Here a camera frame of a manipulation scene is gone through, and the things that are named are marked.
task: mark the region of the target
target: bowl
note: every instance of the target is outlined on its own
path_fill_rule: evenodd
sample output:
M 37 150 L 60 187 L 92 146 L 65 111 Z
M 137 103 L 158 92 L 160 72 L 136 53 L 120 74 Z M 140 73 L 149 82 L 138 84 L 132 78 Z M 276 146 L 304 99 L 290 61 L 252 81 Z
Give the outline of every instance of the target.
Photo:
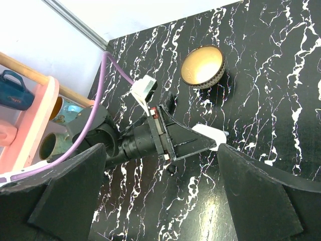
M 207 89 L 217 84 L 225 71 L 225 58 L 215 45 L 204 45 L 186 56 L 181 66 L 181 76 L 189 86 Z

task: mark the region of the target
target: black marble surface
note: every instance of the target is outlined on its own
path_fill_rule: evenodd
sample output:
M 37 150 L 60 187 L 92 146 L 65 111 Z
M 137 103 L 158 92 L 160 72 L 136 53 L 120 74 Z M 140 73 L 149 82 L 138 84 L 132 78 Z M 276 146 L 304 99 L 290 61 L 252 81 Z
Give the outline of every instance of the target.
M 150 106 L 177 94 L 174 117 L 230 133 L 227 143 L 268 165 L 321 181 L 321 1 L 244 0 L 111 41 L 134 80 L 158 81 Z M 193 49 L 218 45 L 219 84 L 195 90 L 180 66 Z M 130 86 L 107 65 L 103 104 L 122 130 L 142 115 Z M 94 97 L 97 79 L 90 92 Z M 215 152 L 175 163 L 157 157 L 107 171 L 93 227 L 112 240 L 237 240 Z

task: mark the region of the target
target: pink plastic item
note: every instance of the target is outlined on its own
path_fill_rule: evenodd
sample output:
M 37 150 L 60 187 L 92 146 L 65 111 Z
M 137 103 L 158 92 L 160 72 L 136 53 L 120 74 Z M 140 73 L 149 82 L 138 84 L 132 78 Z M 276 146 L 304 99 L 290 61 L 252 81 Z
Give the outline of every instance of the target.
M 0 174 L 19 171 L 31 165 L 59 93 L 59 82 L 48 76 L 48 83 L 37 84 L 35 99 L 29 109 L 21 111 L 15 123 L 17 136 L 0 155 Z
M 11 145 L 17 135 L 17 128 L 9 122 L 0 119 L 0 146 L 7 147 Z

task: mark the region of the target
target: wooden rod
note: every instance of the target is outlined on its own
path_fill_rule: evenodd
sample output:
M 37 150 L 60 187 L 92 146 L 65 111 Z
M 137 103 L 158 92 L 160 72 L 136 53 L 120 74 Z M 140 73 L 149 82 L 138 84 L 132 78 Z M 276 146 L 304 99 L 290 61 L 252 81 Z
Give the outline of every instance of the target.
M 45 85 L 48 83 L 47 76 L 37 72 L 36 70 L 20 63 L 19 61 L 9 57 L 8 55 L 0 52 L 0 65 L 17 72 L 18 74 L 31 79 L 38 84 Z
M 86 97 L 83 97 L 82 95 L 73 92 L 71 89 L 60 85 L 59 86 L 59 93 L 72 101 L 81 104 L 84 107 L 89 107 L 94 104 L 94 101 L 87 99 Z
M 31 79 L 38 84 L 45 85 L 48 83 L 49 78 L 38 71 L 20 63 L 19 61 L 9 57 L 8 55 L 0 52 L 0 65 L 17 72 L 18 74 L 23 75 L 24 77 Z M 84 107 L 93 105 L 93 101 L 83 97 L 82 95 L 72 91 L 71 89 L 60 85 L 59 93 L 74 102 L 81 104 Z

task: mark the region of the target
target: metal rod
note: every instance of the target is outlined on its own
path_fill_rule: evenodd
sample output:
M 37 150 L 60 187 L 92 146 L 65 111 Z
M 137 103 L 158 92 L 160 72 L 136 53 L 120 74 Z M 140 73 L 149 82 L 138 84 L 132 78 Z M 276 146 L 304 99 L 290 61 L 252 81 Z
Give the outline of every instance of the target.
M 87 26 L 83 21 L 81 21 L 77 16 L 75 16 L 70 10 L 68 10 L 64 5 L 62 5 L 57 0 L 42 0 L 51 9 L 53 9 L 57 14 L 59 14 L 64 20 L 69 22 L 73 27 L 75 27 L 80 33 L 86 36 L 91 42 L 93 42 L 97 47 L 103 51 L 111 51 L 108 43 L 99 36 L 95 31 L 93 31 L 89 26 Z

